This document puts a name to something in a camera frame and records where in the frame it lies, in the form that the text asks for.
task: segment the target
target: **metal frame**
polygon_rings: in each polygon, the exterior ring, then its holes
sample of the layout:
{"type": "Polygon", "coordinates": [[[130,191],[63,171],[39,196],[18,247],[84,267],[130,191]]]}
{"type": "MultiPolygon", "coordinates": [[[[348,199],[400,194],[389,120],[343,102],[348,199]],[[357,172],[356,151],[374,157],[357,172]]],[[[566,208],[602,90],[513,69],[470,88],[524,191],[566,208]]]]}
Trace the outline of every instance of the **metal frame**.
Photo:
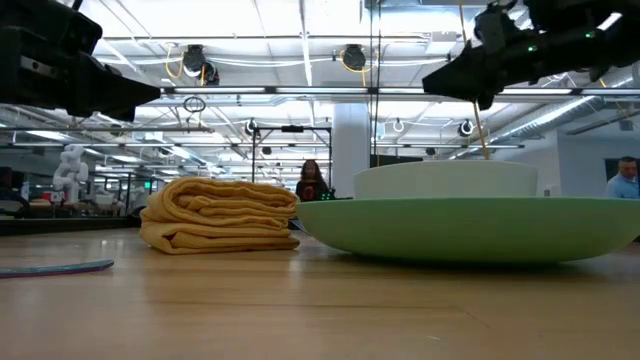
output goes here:
{"type": "MultiPolygon", "coordinates": [[[[256,147],[258,145],[261,145],[266,139],[267,137],[269,137],[269,135],[271,135],[271,133],[273,133],[274,131],[282,131],[282,132],[286,132],[284,131],[284,129],[288,128],[290,126],[255,126],[253,128],[253,132],[251,133],[251,182],[255,183],[256,182],[256,147]],[[264,134],[261,139],[260,142],[256,143],[256,135],[260,130],[264,130],[267,131],[266,134],[264,134]]],[[[300,126],[297,127],[298,129],[302,129],[302,131],[311,131],[313,132],[321,141],[322,141],[322,145],[318,144],[318,146],[322,146],[322,147],[328,147],[329,148],[329,187],[331,187],[331,172],[333,169],[333,134],[331,132],[331,128],[330,127],[312,127],[312,126],[300,126]],[[329,142],[327,143],[318,133],[317,131],[327,131],[329,133],[329,142]]],[[[278,147],[275,145],[278,144],[265,144],[265,145],[269,145],[269,146],[274,146],[274,147],[278,147]]],[[[287,144],[288,147],[296,147],[297,144],[287,144]]]]}

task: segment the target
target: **column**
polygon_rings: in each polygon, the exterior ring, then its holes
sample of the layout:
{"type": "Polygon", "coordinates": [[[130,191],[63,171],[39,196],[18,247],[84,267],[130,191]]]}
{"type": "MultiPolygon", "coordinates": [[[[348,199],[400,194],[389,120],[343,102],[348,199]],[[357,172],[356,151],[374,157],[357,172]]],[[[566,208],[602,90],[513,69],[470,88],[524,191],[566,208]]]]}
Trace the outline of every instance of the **column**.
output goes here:
{"type": "Polygon", "coordinates": [[[352,197],[354,175],[369,168],[370,129],[366,103],[334,104],[333,186],[336,197],[352,197]]]}

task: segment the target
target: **yellow towel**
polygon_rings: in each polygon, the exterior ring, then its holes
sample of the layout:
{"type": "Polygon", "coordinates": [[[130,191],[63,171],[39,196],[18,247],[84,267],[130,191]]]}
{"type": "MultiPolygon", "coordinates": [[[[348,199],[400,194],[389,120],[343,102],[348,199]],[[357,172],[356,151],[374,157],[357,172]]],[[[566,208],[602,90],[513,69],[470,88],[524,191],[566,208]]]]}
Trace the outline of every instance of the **yellow towel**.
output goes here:
{"type": "Polygon", "coordinates": [[[168,254],[293,249],[296,202],[270,185],[182,178],[149,196],[140,236],[168,254]]]}

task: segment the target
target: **white robot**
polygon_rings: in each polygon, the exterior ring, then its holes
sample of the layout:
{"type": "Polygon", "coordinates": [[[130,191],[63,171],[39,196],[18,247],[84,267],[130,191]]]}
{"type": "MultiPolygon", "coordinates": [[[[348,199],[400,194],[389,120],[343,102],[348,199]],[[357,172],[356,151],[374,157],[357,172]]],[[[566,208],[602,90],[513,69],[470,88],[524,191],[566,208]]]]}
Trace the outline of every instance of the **white robot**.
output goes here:
{"type": "Polygon", "coordinates": [[[51,196],[52,202],[60,202],[59,196],[64,189],[67,190],[67,202],[78,202],[80,193],[80,182],[89,179],[89,167],[80,161],[80,157],[84,152],[82,146],[67,145],[62,154],[60,154],[60,165],[53,174],[53,190],[51,196]]]}

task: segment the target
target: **desk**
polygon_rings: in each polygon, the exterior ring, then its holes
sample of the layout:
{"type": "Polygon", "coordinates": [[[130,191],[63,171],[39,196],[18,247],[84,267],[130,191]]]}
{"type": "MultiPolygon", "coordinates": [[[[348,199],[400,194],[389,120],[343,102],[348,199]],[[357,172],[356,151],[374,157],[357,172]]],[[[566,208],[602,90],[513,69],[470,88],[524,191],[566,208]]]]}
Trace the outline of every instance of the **desk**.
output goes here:
{"type": "Polygon", "coordinates": [[[298,252],[170,256],[135,229],[0,238],[2,359],[637,359],[640,246],[537,270],[392,265],[297,234],[298,252]]]}

